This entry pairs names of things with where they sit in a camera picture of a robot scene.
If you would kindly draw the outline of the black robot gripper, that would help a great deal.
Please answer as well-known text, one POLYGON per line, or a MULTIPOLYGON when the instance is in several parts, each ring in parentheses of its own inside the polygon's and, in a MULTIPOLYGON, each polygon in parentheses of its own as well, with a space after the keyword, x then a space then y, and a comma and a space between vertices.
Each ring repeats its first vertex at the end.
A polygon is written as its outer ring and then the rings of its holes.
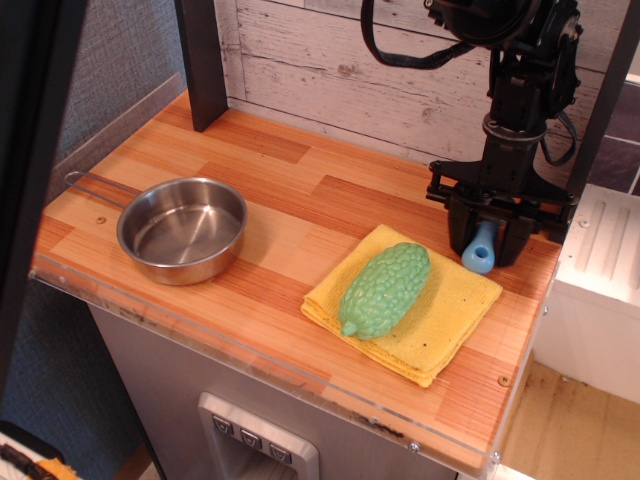
POLYGON ((543 179, 534 167, 542 134, 488 134, 482 157, 474 162, 435 161, 427 197, 445 205, 451 248, 462 254, 485 216, 503 223, 499 267, 512 266, 529 237, 548 232, 561 241, 577 200, 543 179))

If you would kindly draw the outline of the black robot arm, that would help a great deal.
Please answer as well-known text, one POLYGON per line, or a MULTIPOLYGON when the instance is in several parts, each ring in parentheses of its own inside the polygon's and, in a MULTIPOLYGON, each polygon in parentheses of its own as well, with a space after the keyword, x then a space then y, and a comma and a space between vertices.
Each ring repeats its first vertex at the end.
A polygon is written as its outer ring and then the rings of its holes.
POLYGON ((553 166, 575 155, 578 139, 566 108, 583 29, 575 1, 436 1, 431 16, 465 45, 491 52, 491 108, 484 117, 483 154, 475 162, 431 164, 429 199, 448 211, 451 248, 462 254, 482 220, 502 225, 495 254, 513 265, 529 237, 565 233, 577 199, 535 170, 537 154, 553 166))

